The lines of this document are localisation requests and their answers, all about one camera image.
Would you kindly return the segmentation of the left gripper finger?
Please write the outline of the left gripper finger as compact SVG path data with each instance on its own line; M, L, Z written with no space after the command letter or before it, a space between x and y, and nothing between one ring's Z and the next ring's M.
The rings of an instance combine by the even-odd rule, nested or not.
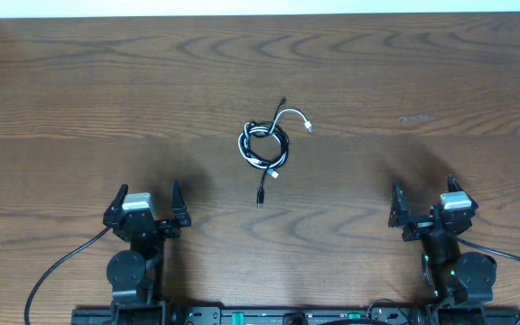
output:
M118 221L120 219L120 215L123 211L123 202L125 200L125 196L128 192L128 185L122 184L112 202L107 207L104 212L104 220L105 221Z
M190 226L191 217L181 196L180 183L177 179L172 181L171 210L179 226Z

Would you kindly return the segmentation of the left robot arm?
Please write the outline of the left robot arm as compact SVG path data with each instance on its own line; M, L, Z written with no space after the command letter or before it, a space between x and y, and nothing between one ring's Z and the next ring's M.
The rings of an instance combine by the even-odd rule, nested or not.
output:
M172 218L157 220L148 192L128 192L123 184L103 215L103 224L130 247L107 264L112 285L113 324L177 324L183 316L161 297L164 243L191 226L180 184L172 181Z

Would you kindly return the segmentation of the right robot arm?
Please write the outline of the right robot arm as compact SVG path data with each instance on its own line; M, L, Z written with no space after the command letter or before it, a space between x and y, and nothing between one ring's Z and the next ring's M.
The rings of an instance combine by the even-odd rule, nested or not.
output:
M388 226L403 230L405 242L422 243L422 271L435 298L411 311L412 324L485 324L485 303L493 298L497 262L478 252L462 253L457 235L468 230L478 204L454 176L447 178L448 191L425 215L415 216L398 184L392 186Z

